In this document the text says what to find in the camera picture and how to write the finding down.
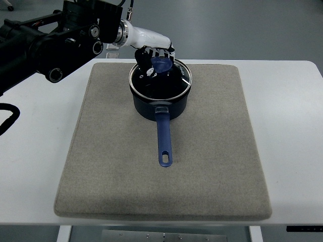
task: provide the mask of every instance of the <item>gray mat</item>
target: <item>gray mat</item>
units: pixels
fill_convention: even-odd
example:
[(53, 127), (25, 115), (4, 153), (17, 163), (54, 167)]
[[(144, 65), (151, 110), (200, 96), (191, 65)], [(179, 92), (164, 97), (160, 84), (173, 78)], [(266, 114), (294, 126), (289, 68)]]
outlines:
[(134, 108), (133, 64), (95, 64), (60, 181), (58, 216), (259, 220), (270, 200), (238, 69), (188, 65), (192, 89), (171, 121), (174, 163), (158, 163), (156, 123)]

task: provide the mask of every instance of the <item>handle hole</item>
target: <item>handle hole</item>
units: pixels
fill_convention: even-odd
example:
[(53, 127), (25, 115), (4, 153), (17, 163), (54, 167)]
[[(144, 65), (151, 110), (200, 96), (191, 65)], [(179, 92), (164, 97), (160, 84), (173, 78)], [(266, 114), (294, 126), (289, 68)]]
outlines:
[(168, 163), (169, 162), (168, 152), (163, 151), (162, 155), (163, 155), (163, 163)]

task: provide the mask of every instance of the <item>white table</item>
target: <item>white table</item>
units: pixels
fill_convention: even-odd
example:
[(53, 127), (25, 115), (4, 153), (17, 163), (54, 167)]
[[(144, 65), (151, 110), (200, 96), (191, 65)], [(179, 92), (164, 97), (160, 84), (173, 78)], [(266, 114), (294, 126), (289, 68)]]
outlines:
[[(0, 97), (21, 111), (0, 136), (0, 224), (323, 224), (323, 78), (305, 61), (184, 61), (238, 67), (273, 208), (270, 219), (148, 223), (57, 217), (58, 184), (96, 62), (134, 60), (94, 59), (57, 84), (35, 74)], [(9, 114), (0, 111), (0, 122)]]

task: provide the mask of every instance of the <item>pan handle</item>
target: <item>pan handle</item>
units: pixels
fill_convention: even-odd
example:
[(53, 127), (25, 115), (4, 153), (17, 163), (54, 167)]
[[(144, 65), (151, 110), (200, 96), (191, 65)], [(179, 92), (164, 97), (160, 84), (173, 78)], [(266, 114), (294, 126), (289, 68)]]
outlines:
[(169, 167), (173, 163), (170, 113), (165, 106), (156, 107), (155, 118), (157, 122), (158, 136), (158, 160), (163, 167)]

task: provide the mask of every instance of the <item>black pot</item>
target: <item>black pot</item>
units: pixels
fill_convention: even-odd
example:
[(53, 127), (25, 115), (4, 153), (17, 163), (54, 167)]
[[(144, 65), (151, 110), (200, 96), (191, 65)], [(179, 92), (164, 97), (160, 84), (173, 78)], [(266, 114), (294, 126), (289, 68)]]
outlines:
[(170, 70), (151, 78), (135, 65), (130, 71), (129, 83), (136, 110), (144, 118), (157, 122), (160, 165), (171, 166), (170, 120), (177, 118), (186, 107), (192, 83), (190, 70), (182, 62), (175, 60)]

